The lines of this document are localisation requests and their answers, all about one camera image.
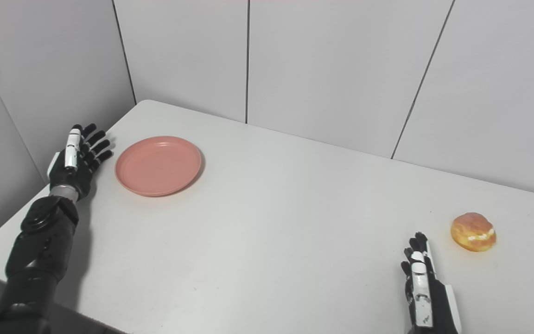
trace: robotic arm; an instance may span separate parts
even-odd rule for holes
[[[406,275],[405,296],[409,302],[409,334],[460,334],[461,325],[451,285],[436,278],[432,251],[422,232],[409,239],[407,261],[401,263]]]
[[[49,167],[51,192],[26,214],[6,265],[0,334],[50,334],[49,309],[64,277],[78,224],[76,202],[86,197],[100,164],[112,156],[106,134],[75,125]]]

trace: wall seam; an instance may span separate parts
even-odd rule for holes
[[[415,92],[415,96],[413,97],[413,102],[411,102],[411,107],[409,108],[409,112],[407,112],[407,117],[405,118],[405,122],[403,123],[403,127],[401,128],[401,132],[399,133],[399,138],[397,139],[397,143],[394,146],[393,154],[390,156],[391,159],[394,159],[394,154],[397,152],[397,148],[399,147],[399,142],[401,141],[403,137],[403,132],[405,132],[405,127],[407,127],[407,122],[409,121],[409,118],[411,117],[411,113],[413,112],[413,108],[415,106],[415,101],[417,100],[418,95],[420,94],[420,90],[422,85],[424,84],[424,80],[426,78],[426,74],[428,74],[428,69],[430,69],[430,64],[432,63],[432,59],[434,57],[434,54],[436,53],[436,49],[438,47],[438,44],[440,43],[440,38],[442,37],[442,33],[445,31],[446,23],[449,21],[449,17],[451,16],[451,12],[454,6],[454,3],[456,0],[453,0],[451,3],[451,7],[449,8],[448,13],[446,13],[445,21],[442,24],[442,28],[440,29],[440,34],[438,35],[438,39],[436,40],[436,44],[434,45],[434,49],[432,49],[432,54],[430,55],[430,59],[428,59],[428,64],[426,65],[426,69],[424,70],[424,75],[422,76],[420,80],[420,85],[418,85],[417,91]]]
[[[28,146],[26,145],[26,142],[24,141],[24,138],[22,137],[22,134],[20,133],[17,125],[15,124],[15,121],[13,120],[13,117],[9,113],[9,110],[7,108],[7,105],[6,105],[6,102],[1,97],[1,94],[0,94],[0,102],[1,102],[1,105],[4,107],[4,110],[6,111],[6,114],[9,117],[9,120],[11,121],[11,123],[13,125],[13,129],[18,134],[19,139],[21,139],[22,146],[24,146],[24,149],[26,150],[26,154],[28,154],[28,157],[30,157],[30,161],[32,161],[32,166],[34,167],[34,170],[43,179],[43,186],[45,186],[49,182],[49,180],[47,180],[45,177],[43,177],[42,174],[40,173],[40,171],[38,169],[38,166],[36,165],[36,161],[34,161],[34,158],[32,157],[32,154],[30,154],[30,150],[28,150]]]

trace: white wall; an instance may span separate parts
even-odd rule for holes
[[[248,123],[390,158],[450,6],[251,1]]]
[[[0,95],[44,177],[75,123],[134,106],[111,0],[0,0]]]
[[[137,101],[244,122],[245,0],[115,0]]]
[[[457,0],[395,159],[534,192],[534,0]]]

